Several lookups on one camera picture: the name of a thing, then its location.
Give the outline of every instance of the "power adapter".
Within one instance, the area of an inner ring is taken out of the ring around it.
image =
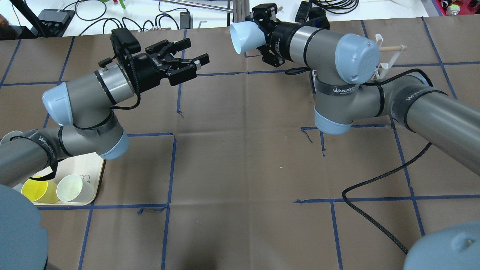
[[[193,17],[189,11],[180,12],[180,29],[192,29]]]

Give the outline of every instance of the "metal pole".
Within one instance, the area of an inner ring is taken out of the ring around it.
[[[236,23],[245,21],[245,17],[250,14],[249,0],[233,0],[233,19]]]
[[[215,10],[215,11],[233,13],[233,9],[211,6],[211,5],[204,5],[204,4],[193,3],[193,2],[183,1],[183,0],[160,0],[160,1],[161,2],[166,2],[166,3],[189,6],[189,7],[195,7],[195,8],[202,8],[202,9],[208,9],[208,10]]]

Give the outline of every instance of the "black strap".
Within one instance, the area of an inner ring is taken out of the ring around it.
[[[50,140],[45,137],[43,134],[39,133],[37,129],[27,131],[23,133],[21,136],[15,136],[12,137],[10,140],[15,140],[18,138],[25,138],[28,140],[31,140],[32,142],[38,144],[40,147],[42,147],[45,152],[47,153],[47,165],[44,167],[50,166],[52,169],[52,172],[38,178],[32,178],[32,180],[36,181],[46,181],[46,180],[52,180],[55,178],[55,175],[57,174],[57,168],[58,168],[58,160],[57,160],[57,154],[55,153],[55,149],[53,147],[53,144],[50,142]]]

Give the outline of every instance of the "white cup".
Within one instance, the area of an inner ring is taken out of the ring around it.
[[[64,202],[88,203],[95,192],[89,180],[89,175],[65,176],[57,186],[57,197]]]

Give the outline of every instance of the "plastic cup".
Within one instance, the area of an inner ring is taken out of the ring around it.
[[[76,174],[65,176],[57,186],[57,197],[64,202],[88,203],[95,192],[88,180],[89,176],[80,177]]]
[[[245,21],[230,25],[233,48],[240,54],[265,45],[265,34],[254,22]]]
[[[23,185],[21,193],[32,202],[53,204],[59,200],[56,190],[57,184],[51,180],[36,181],[28,179]]]

